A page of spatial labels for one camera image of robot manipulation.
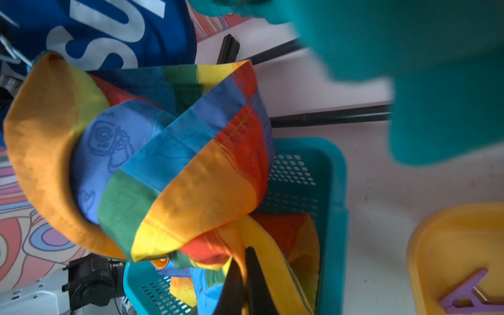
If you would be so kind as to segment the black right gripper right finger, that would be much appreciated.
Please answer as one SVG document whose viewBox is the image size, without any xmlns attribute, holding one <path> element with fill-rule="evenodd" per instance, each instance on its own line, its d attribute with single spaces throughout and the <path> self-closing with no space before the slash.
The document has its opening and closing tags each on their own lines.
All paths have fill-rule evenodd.
<svg viewBox="0 0 504 315">
<path fill-rule="evenodd" d="M 248 307 L 251 315 L 279 315 L 271 298 L 256 252 L 252 247 L 245 250 L 248 269 L 246 281 Z"/>
</svg>

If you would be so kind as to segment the teal green jacket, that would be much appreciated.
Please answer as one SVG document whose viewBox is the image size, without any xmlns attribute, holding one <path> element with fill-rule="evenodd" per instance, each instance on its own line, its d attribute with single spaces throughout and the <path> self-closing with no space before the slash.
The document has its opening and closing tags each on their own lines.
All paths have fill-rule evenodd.
<svg viewBox="0 0 504 315">
<path fill-rule="evenodd" d="M 394 83 L 390 148 L 429 165 L 503 141 L 502 1 L 192 1 L 289 23 L 336 80 Z"/>
</svg>

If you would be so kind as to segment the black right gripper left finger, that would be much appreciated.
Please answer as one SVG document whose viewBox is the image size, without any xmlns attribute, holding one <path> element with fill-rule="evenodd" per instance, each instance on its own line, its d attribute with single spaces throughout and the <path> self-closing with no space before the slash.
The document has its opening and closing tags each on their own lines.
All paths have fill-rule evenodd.
<svg viewBox="0 0 504 315">
<path fill-rule="evenodd" d="M 230 268 L 220 294 L 214 315 L 240 315 L 244 304 L 244 283 L 240 267 L 235 260 Z"/>
</svg>

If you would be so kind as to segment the rainbow patchwork jacket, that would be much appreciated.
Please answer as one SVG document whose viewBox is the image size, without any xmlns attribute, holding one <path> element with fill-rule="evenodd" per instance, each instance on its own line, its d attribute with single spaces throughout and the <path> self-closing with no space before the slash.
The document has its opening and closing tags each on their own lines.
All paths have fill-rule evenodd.
<svg viewBox="0 0 504 315">
<path fill-rule="evenodd" d="M 313 314 L 320 242 L 308 215 L 257 215 L 274 165 L 250 61 L 93 75 L 38 58 L 3 122 L 28 201 L 89 251 L 189 268 L 174 294 L 218 298 L 257 255 L 279 314 Z"/>
</svg>

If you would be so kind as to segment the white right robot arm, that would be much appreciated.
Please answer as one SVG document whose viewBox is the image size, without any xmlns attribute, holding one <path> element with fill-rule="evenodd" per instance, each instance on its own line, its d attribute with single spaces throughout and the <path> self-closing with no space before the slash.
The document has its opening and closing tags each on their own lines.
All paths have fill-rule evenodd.
<svg viewBox="0 0 504 315">
<path fill-rule="evenodd" d="M 201 305 L 191 307 L 173 296 L 174 278 L 155 270 L 152 263 L 117 265 L 91 254 L 36 282 L 3 292 L 1 313 L 76 314 L 88 305 L 105 307 L 126 297 L 137 314 L 277 314 L 252 249 L 248 249 L 248 265 L 255 280 L 244 285 L 237 264 L 232 263 L 217 300 L 202 295 Z"/>
</svg>

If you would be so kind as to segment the purple clothespin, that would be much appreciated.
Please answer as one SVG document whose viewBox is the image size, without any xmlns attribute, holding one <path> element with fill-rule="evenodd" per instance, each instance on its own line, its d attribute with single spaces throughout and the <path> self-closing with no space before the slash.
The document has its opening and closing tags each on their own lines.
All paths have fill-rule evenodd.
<svg viewBox="0 0 504 315">
<path fill-rule="evenodd" d="M 478 269 L 454 289 L 447 292 L 438 304 L 446 314 L 497 314 L 503 313 L 503 303 L 491 302 L 479 288 L 489 269 Z"/>
</svg>

